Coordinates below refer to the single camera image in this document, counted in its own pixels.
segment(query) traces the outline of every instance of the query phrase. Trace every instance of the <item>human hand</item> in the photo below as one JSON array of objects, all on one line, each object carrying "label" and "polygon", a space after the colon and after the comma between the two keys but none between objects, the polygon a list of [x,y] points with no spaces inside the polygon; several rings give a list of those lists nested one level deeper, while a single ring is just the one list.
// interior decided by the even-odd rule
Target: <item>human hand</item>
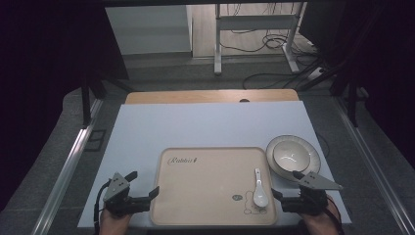
[{"label": "human hand", "polygon": [[[327,210],[331,212],[338,221],[340,221],[340,214],[337,210],[336,205],[332,202],[333,199],[330,195],[327,195],[329,198]],[[339,231],[336,227],[334,221],[324,212],[313,216],[309,214],[300,214],[303,218],[305,225],[307,226],[308,232],[311,235],[338,235]]]},{"label": "human hand", "polygon": [[117,217],[104,209],[100,216],[100,235],[124,235],[131,216],[132,214],[127,214],[123,217]]}]

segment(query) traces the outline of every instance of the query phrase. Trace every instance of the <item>white wall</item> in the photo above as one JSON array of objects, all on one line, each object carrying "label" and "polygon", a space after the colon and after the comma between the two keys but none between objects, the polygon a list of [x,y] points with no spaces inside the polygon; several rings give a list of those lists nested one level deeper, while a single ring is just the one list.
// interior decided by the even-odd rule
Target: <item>white wall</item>
[{"label": "white wall", "polygon": [[191,51],[186,6],[106,10],[122,55]]}]

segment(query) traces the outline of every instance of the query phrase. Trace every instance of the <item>table surface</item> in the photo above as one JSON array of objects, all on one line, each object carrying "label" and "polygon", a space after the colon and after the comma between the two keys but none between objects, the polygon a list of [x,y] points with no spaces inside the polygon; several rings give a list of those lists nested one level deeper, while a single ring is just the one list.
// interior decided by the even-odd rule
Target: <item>table surface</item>
[{"label": "table surface", "polygon": [[[235,106],[243,99],[251,102],[243,106]],[[250,123],[248,126],[251,127],[241,128],[246,125],[247,121]],[[109,171],[114,171],[114,165],[118,165],[117,169],[120,169],[121,174],[136,170],[133,168],[137,167],[139,156],[146,156],[146,158],[140,158],[138,171],[141,181],[139,185],[131,186],[131,194],[142,195],[145,190],[153,188],[158,162],[157,155],[165,146],[222,147],[222,145],[231,145],[238,147],[252,145],[264,150],[267,143],[276,135],[287,133],[306,139],[316,148],[320,156],[324,156],[306,110],[294,90],[131,93],[118,114],[91,195],[96,195],[96,184],[101,184],[101,179],[108,177],[104,175],[107,175]],[[325,159],[321,158],[321,161],[320,173],[333,179]],[[296,185],[293,183],[279,179],[275,173],[272,177],[273,187],[280,189],[286,196],[294,197],[298,193],[298,188],[296,189]],[[345,213],[344,222],[348,223],[349,218],[339,192],[334,191],[329,194],[335,198],[340,210]],[[89,213],[92,210],[89,209],[89,205],[91,200],[90,197],[85,206],[84,214],[78,225],[80,227],[90,226]],[[137,221],[132,220],[131,224],[132,226],[152,227],[152,222],[148,217],[146,213],[137,214]],[[289,225],[296,221],[298,218],[295,214],[285,213],[275,226]]]}]

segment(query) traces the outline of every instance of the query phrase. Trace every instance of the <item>desk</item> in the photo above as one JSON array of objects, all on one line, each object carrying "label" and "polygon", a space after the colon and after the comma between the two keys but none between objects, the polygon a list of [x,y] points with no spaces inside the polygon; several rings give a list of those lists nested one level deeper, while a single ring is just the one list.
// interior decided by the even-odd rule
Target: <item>desk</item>
[{"label": "desk", "polygon": [[[250,102],[239,103],[241,99]],[[273,138],[283,134],[299,136],[313,145],[321,159],[319,173],[333,179],[305,107],[293,90],[131,93],[119,111],[78,226],[92,226],[92,208],[99,187],[116,171],[122,175],[138,171],[139,180],[131,182],[130,195],[134,197],[153,189],[159,158],[166,148],[258,147],[266,150]],[[284,195],[297,195],[297,183],[273,172],[271,178],[273,187]],[[329,194],[339,206],[343,222],[350,223],[339,192]],[[274,227],[295,225],[300,219],[295,213],[282,212],[281,207],[277,207],[277,213],[279,219]],[[136,214],[130,225],[165,228],[155,225],[148,212]]]},{"label": "desk", "polygon": [[282,45],[284,55],[290,66],[292,73],[300,72],[293,57],[292,44],[294,36],[297,32],[297,27],[300,21],[300,14],[303,2],[297,8],[293,15],[278,15],[278,16],[220,16],[220,4],[215,5],[216,13],[216,36],[214,45],[214,74],[220,75],[222,73],[222,58],[220,45],[220,31],[221,30],[258,30],[258,29],[288,29],[287,42]]}]

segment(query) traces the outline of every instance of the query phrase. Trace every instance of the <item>black curtain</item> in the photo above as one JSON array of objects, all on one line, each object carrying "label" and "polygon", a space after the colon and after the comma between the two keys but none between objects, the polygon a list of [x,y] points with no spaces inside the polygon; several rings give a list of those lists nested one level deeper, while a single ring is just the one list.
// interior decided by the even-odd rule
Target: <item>black curtain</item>
[{"label": "black curtain", "polygon": [[3,210],[55,127],[65,95],[84,78],[99,80],[96,71],[128,77],[103,7],[2,3],[0,34]]},{"label": "black curtain", "polygon": [[415,167],[415,5],[388,1],[358,57],[366,108]]}]

